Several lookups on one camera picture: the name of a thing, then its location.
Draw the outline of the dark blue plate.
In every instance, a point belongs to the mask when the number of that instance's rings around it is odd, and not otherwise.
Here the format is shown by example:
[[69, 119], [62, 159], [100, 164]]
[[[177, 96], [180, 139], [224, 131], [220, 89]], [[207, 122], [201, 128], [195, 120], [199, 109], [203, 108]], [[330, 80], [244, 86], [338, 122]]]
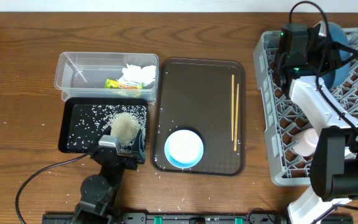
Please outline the dark blue plate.
[[[329, 22], [329, 31], [334, 42], [339, 42], [341, 44], [349, 46], [349, 41], [342, 27], [333, 22]], [[331, 71], [323, 75], [324, 84], [328, 90], [336, 88], [338, 85], [342, 84], [349, 74], [350, 64]]]

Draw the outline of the pile of rice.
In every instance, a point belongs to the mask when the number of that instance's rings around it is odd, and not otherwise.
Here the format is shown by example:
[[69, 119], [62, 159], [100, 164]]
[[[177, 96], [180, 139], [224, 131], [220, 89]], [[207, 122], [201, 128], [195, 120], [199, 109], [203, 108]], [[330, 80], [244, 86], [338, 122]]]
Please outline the pile of rice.
[[117, 136], [128, 153], [138, 131], [145, 136], [147, 107], [143, 105], [76, 105], [65, 143], [68, 152], [85, 152], [104, 134]]

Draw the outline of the light blue bowl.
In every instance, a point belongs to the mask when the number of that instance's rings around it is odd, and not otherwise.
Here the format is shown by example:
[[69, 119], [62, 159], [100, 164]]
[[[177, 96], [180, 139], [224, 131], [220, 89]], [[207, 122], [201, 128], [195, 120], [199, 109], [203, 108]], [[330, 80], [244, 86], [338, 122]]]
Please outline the light blue bowl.
[[180, 129], [169, 135], [164, 144], [167, 161], [179, 169], [197, 165], [204, 153], [204, 144], [200, 135], [189, 129]]

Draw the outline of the yellow green snack wrapper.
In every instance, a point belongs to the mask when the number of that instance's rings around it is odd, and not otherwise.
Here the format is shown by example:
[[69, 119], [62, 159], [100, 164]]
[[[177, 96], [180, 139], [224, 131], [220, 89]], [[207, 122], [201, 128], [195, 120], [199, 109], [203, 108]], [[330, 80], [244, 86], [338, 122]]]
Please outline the yellow green snack wrapper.
[[106, 89], [128, 89], [128, 90], [141, 90], [143, 85], [140, 84], [130, 84], [130, 83], [121, 83], [117, 80], [106, 79], [104, 87]]

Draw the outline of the white tissue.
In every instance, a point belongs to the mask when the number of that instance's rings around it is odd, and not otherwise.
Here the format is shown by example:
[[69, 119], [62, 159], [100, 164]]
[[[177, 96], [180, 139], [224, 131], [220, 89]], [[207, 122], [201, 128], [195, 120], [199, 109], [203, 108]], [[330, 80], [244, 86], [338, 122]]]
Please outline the white tissue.
[[122, 77], [118, 79], [120, 83], [135, 83], [147, 86], [155, 81], [156, 66], [149, 65], [140, 67], [129, 65], [122, 69]]

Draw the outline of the white cup pink inside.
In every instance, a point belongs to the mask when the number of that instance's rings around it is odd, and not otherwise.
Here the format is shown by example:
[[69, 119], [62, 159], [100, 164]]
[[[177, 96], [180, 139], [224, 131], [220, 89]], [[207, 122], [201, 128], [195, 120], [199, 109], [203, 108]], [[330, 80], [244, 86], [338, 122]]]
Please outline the white cup pink inside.
[[292, 149], [296, 154], [308, 157], [314, 154], [318, 140], [319, 137], [314, 128], [306, 129], [292, 137], [291, 141], [296, 142]]

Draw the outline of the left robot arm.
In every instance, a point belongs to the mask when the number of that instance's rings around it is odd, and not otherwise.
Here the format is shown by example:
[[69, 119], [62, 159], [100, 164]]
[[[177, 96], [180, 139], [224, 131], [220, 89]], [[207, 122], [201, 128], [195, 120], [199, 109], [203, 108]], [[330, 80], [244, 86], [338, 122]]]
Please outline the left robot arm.
[[127, 154], [119, 153], [120, 139], [109, 134], [102, 135], [91, 145], [90, 157], [101, 166], [101, 170], [98, 174], [87, 177], [81, 184], [81, 199], [75, 208], [72, 223], [121, 222], [119, 212], [114, 212], [112, 208], [124, 171], [136, 170], [139, 164], [145, 163], [145, 145], [142, 138], [142, 130], [138, 130]]

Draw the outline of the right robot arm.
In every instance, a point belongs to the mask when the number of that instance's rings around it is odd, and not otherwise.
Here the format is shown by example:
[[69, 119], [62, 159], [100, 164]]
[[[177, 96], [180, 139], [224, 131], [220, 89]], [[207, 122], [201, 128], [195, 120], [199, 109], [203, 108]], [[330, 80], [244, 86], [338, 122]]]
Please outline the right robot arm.
[[306, 115], [318, 135], [310, 167], [310, 187], [289, 204], [288, 223], [319, 223], [358, 199], [358, 119], [332, 96], [358, 51], [342, 29], [320, 22], [289, 23], [280, 32], [273, 78]]

